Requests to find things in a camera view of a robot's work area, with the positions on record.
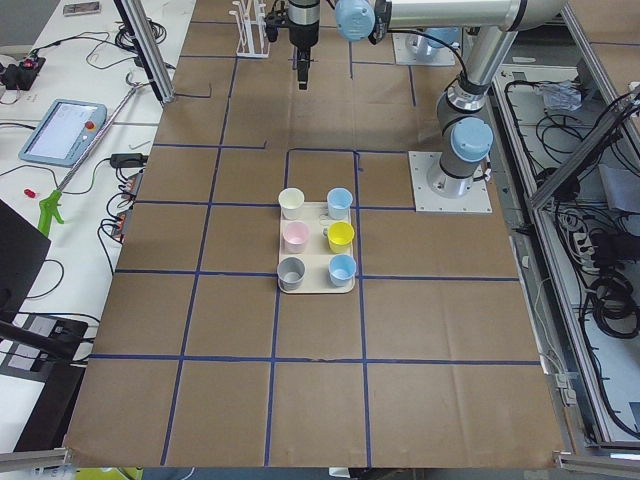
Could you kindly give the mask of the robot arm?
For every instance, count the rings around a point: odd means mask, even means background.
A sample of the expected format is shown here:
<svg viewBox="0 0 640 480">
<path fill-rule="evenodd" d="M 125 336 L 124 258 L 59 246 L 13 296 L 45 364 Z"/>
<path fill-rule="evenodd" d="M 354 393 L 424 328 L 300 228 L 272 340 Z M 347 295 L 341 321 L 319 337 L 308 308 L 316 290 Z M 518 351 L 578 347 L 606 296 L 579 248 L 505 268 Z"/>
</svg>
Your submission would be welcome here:
<svg viewBox="0 0 640 480">
<path fill-rule="evenodd" d="M 437 117 L 443 135 L 440 159 L 427 173 L 436 194 L 457 199 L 468 193 L 474 172 L 493 143 L 491 128 L 477 113 L 497 68 L 523 26 L 527 1 L 337 1 L 333 12 L 341 36 L 349 42 L 376 44 L 388 33 L 427 36 L 430 27 L 480 29 L 461 72 L 443 92 Z"/>
<path fill-rule="evenodd" d="M 455 55 L 449 47 L 459 45 L 460 28 L 442 27 L 422 29 L 423 35 L 410 35 L 406 41 L 415 63 L 428 66 L 452 66 Z"/>
</svg>

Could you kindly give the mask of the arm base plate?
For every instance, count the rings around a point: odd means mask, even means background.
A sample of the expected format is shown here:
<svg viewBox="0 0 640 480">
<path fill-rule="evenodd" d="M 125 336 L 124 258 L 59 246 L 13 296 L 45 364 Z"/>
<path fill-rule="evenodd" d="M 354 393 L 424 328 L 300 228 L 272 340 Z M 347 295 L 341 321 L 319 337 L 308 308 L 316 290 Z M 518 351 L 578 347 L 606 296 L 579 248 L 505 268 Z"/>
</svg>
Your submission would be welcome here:
<svg viewBox="0 0 640 480">
<path fill-rule="evenodd" d="M 414 34 L 394 33 L 392 35 L 394 52 L 395 52 L 395 62 L 399 65 L 420 65 L 415 63 L 415 57 L 409 51 L 409 48 L 406 45 L 406 41 L 409 39 L 410 35 L 414 35 Z M 463 34 L 462 34 L 462 29 L 460 28 L 459 45 L 456 47 L 449 48 L 454 55 L 455 53 L 461 53 L 462 42 L 463 42 Z"/>
<path fill-rule="evenodd" d="M 471 177 L 457 179 L 444 172 L 440 157 L 440 152 L 408 152 L 415 211 L 490 214 L 492 206 L 481 167 L 478 166 Z"/>
</svg>

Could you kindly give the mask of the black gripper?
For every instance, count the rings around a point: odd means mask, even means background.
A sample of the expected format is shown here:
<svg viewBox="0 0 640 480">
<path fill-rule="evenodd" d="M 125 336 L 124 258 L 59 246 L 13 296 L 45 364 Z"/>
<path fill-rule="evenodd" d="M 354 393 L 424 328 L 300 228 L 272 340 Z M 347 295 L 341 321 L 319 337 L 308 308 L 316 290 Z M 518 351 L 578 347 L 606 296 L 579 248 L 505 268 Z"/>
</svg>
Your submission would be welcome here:
<svg viewBox="0 0 640 480">
<path fill-rule="evenodd" d="M 320 1 L 290 0 L 287 7 L 289 40 L 295 46 L 293 70 L 299 90 L 307 90 L 312 63 L 311 48 L 318 42 Z"/>
</svg>

